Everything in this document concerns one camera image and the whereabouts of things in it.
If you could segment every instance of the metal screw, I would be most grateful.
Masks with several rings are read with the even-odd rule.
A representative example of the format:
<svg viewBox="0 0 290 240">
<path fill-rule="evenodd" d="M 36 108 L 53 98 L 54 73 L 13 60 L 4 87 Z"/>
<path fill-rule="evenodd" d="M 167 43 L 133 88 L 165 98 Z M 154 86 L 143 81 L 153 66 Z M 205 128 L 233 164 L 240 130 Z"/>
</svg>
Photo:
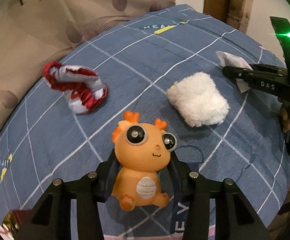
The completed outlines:
<svg viewBox="0 0 290 240">
<path fill-rule="evenodd" d="M 61 180 L 61 179 L 54 179 L 54 180 L 53 180 L 53 184 L 54 184 L 55 186 L 59 186 L 61 183 L 62 183 L 62 180 Z"/>
<path fill-rule="evenodd" d="M 90 179 L 93 179 L 93 178 L 96 178 L 97 177 L 97 173 L 94 172 L 94 171 L 91 171 L 87 174 L 87 176 L 90 178 Z"/>
<path fill-rule="evenodd" d="M 230 178 L 226 178 L 224 181 L 227 185 L 232 185 L 234 183 L 234 181 Z"/>
<path fill-rule="evenodd" d="M 189 173 L 189 177 L 195 179 L 195 178 L 198 178 L 199 174 L 195 171 L 192 171 Z"/>
</svg>

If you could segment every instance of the toy body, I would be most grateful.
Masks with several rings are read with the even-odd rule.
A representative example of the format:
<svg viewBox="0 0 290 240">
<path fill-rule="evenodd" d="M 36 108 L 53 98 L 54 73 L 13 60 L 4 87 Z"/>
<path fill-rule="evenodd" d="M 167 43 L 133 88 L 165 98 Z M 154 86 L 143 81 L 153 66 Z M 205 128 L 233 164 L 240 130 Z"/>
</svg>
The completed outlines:
<svg viewBox="0 0 290 240">
<path fill-rule="evenodd" d="M 124 119 L 112 133 L 115 154 L 122 165 L 112 195 L 125 211 L 152 204 L 165 207 L 169 197 L 161 192 L 157 172 L 169 163 L 176 138 L 163 130 L 167 123 L 160 119 L 155 125 L 138 123 L 139 113 L 131 111 L 125 112 Z"/>
</svg>

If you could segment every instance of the toy foot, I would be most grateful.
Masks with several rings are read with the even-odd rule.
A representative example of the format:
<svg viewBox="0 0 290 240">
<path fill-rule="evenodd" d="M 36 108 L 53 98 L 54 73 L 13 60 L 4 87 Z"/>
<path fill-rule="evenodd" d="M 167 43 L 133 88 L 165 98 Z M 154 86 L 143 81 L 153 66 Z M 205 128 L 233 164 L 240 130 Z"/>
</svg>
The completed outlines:
<svg viewBox="0 0 290 240">
<path fill-rule="evenodd" d="M 169 202 L 169 196 L 167 193 L 156 195 L 153 204 L 158 207 L 166 207 Z"/>
<path fill-rule="evenodd" d="M 135 208 L 135 200 L 129 195 L 125 195 L 121 198 L 119 205 L 124 211 L 132 211 Z"/>
</svg>

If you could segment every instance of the pink fabric edge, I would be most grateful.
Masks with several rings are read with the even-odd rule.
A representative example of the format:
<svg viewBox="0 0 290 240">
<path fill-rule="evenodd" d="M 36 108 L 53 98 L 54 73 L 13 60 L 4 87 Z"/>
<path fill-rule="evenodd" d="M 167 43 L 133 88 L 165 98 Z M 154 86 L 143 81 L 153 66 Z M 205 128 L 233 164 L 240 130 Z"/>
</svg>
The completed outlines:
<svg viewBox="0 0 290 240">
<path fill-rule="evenodd" d="M 209 227 L 208 237 L 215 235 L 215 225 Z M 124 236 L 104 236 L 105 240 L 181 240 L 183 233 L 175 233 L 170 236 L 152 236 L 152 237 L 124 237 Z"/>
</svg>

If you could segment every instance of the red and white cloth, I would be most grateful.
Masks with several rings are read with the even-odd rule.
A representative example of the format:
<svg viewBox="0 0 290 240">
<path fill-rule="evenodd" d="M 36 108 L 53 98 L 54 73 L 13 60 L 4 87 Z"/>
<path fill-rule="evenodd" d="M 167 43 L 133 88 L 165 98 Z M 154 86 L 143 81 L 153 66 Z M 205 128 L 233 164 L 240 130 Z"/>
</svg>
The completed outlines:
<svg viewBox="0 0 290 240">
<path fill-rule="evenodd" d="M 42 75 L 52 89 L 64 92 L 69 108 L 76 114 L 90 113 L 108 95 L 108 87 L 97 73 L 84 66 L 51 62 Z"/>
</svg>

